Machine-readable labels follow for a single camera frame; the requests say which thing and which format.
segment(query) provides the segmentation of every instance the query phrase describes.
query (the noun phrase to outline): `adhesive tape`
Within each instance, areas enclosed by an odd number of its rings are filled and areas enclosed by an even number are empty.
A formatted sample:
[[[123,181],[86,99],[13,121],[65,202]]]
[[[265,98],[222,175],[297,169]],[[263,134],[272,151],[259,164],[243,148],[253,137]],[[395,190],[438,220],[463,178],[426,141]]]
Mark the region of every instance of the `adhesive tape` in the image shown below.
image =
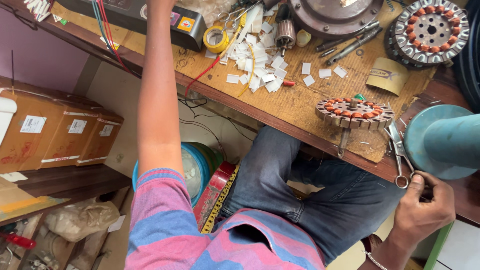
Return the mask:
[[[220,26],[212,26],[205,31],[204,44],[212,53],[223,52],[228,44],[228,35]]]

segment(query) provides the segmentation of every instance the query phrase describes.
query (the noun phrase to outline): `pink and blue striped shirt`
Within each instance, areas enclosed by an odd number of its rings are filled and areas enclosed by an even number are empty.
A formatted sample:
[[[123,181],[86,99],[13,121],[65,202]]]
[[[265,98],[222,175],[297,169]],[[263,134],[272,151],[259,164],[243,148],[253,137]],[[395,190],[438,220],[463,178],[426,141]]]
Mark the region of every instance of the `pink and blue striped shirt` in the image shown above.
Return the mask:
[[[240,209],[213,233],[198,232],[183,177],[160,168],[137,181],[125,269],[320,269],[310,236],[264,211]]]

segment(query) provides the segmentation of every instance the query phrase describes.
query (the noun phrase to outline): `person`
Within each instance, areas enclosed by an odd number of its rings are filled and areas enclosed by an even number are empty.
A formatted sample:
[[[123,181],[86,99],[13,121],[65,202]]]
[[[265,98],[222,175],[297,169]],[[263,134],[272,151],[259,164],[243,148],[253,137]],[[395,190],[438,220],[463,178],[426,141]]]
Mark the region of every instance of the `person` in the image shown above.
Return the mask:
[[[359,270],[402,270],[419,241],[455,219],[452,188],[428,173],[416,171],[405,191],[341,160],[295,160],[300,141],[266,126],[241,161],[220,213],[225,219],[212,233],[199,233],[180,152],[169,23],[174,1],[147,5],[138,106],[141,176],[125,269],[323,270],[396,207],[390,234]],[[287,179],[325,188],[300,201]],[[433,199],[420,203],[425,184]]]

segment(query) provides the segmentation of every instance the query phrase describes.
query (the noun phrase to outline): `blue jeans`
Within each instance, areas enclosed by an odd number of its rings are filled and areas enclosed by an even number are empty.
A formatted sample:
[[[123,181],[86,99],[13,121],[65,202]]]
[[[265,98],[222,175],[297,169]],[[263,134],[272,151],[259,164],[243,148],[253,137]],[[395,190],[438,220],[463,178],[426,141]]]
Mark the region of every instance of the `blue jeans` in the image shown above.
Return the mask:
[[[267,211],[295,223],[320,247],[328,265],[375,232],[405,190],[341,160],[295,160],[300,141],[270,126],[260,130],[242,160],[220,216],[241,208]],[[287,180],[325,186],[305,200]]]

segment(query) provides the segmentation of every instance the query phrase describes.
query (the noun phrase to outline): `scissors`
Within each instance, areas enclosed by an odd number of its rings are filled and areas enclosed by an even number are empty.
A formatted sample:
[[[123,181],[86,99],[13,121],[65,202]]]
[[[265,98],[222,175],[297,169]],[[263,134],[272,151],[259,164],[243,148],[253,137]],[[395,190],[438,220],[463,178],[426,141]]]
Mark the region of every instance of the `scissors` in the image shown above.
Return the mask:
[[[249,8],[241,8],[231,13],[228,13],[228,12],[219,13],[216,18],[218,19],[219,22],[225,22],[222,32],[226,30],[235,30],[237,28],[237,21],[242,17],[242,15],[250,11],[252,8],[257,6],[258,4],[260,4],[260,2],[262,1],[257,1],[255,4],[251,5]],[[240,13],[240,15],[238,15],[235,19],[232,19],[232,17],[239,12],[242,12],[242,13]],[[232,26],[228,27],[227,24],[230,22],[232,22]]]
[[[410,170],[412,173],[410,174],[410,180],[412,180],[413,174],[415,173],[415,170],[413,169],[412,163],[410,163],[410,160],[407,157],[407,152],[405,151],[405,148],[403,146],[402,139],[400,138],[400,135],[398,135],[398,128],[396,126],[395,121],[392,121],[390,126],[388,126],[388,129],[390,132],[387,131],[386,128],[384,128],[385,132],[387,132],[388,136],[392,139],[393,145],[395,148],[395,156],[396,156],[396,164],[398,167],[398,176],[395,177],[395,184],[399,188],[407,188],[408,187],[408,178],[402,175],[402,157],[405,158],[407,161],[408,166],[410,167]],[[402,178],[405,179],[405,186],[399,186],[398,185],[398,179]]]

